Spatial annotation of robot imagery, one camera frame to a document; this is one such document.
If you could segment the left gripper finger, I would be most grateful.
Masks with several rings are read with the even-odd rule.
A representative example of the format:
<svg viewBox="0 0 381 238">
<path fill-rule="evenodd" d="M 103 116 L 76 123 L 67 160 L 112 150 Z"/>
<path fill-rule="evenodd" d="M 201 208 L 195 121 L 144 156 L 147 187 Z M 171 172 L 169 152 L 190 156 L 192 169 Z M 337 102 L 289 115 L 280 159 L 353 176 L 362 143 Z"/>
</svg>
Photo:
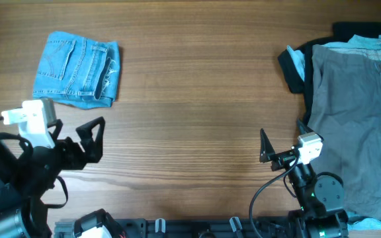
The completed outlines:
<svg viewBox="0 0 381 238">
<path fill-rule="evenodd" d="M 98 163 L 103 156 L 103 134 L 105 119 L 101 116 L 76 129 L 80 137 L 80 144 L 84 149 L 84 158 L 87 163 Z"/>
<path fill-rule="evenodd" d="M 54 131 L 50 132 L 51 138 L 56 141 L 58 139 L 58 136 L 62 130 L 63 123 L 60 119 L 54 120 L 53 122 L 50 122 L 48 124 L 48 129 L 53 128 Z"/>
</svg>

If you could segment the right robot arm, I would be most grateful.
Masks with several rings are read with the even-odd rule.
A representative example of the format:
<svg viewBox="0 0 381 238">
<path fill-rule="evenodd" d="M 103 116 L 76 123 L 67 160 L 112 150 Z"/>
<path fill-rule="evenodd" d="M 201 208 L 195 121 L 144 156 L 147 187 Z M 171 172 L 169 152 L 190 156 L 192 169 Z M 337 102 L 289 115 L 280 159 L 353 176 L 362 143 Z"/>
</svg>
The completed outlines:
<svg viewBox="0 0 381 238">
<path fill-rule="evenodd" d="M 260 162 L 271 163 L 272 171 L 283 172 L 264 184 L 253 196 L 249 219 L 257 237 L 344 238 L 349 236 L 348 216 L 343 208 L 343 180 L 330 172 L 316 173 L 311 165 L 322 151 L 323 138 L 297 121 L 298 143 L 288 151 L 276 153 L 264 129 L 260 130 Z M 288 180 L 291 195 L 300 208 L 284 217 L 253 218 L 256 198 L 275 181 Z"/>
</svg>

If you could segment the light blue jeans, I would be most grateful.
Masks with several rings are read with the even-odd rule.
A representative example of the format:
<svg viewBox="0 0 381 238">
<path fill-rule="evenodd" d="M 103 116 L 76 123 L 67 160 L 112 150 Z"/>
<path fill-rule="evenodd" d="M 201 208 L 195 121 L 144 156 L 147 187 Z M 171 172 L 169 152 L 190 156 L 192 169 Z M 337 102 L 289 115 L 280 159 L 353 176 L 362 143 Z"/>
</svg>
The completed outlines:
<svg viewBox="0 0 381 238">
<path fill-rule="evenodd" d="M 42 52 L 32 96 L 80 109 L 109 108 L 117 97 L 120 73 L 117 42 L 55 31 Z"/>
</svg>

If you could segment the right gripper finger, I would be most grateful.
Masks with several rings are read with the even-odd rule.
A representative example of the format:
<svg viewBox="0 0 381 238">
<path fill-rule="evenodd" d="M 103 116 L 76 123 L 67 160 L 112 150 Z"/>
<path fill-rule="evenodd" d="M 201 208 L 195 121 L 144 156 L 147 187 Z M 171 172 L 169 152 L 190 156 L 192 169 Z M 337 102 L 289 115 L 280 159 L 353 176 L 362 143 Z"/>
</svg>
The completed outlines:
<svg viewBox="0 0 381 238">
<path fill-rule="evenodd" d="M 305 123 L 303 123 L 303 121 L 301 121 L 301 119 L 298 118 L 296 123 L 297 123 L 297 127 L 299 129 L 300 135 L 313 132 L 313 130 L 311 128 L 309 128 L 307 125 L 305 125 Z"/>
<path fill-rule="evenodd" d="M 261 138 L 261 149 L 260 149 L 260 162 L 267 163 L 269 161 L 274 160 L 276 155 L 265 131 L 263 128 L 260 130 L 260 138 Z"/>
</svg>

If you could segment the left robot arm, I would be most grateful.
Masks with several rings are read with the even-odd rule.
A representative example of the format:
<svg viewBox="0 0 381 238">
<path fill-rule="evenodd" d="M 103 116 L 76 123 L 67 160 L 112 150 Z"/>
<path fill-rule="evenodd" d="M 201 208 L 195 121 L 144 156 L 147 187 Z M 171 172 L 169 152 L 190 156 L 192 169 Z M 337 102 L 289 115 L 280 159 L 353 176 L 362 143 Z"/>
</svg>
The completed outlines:
<svg viewBox="0 0 381 238">
<path fill-rule="evenodd" d="M 103 156 L 103 117 L 76 129 L 80 142 L 58 139 L 61 120 L 51 125 L 53 148 L 34 147 L 23 136 L 0 133 L 0 237 L 50 237 L 48 210 L 63 204 L 45 204 L 42 195 L 57 180 L 66 187 L 62 170 L 81 170 Z"/>
</svg>

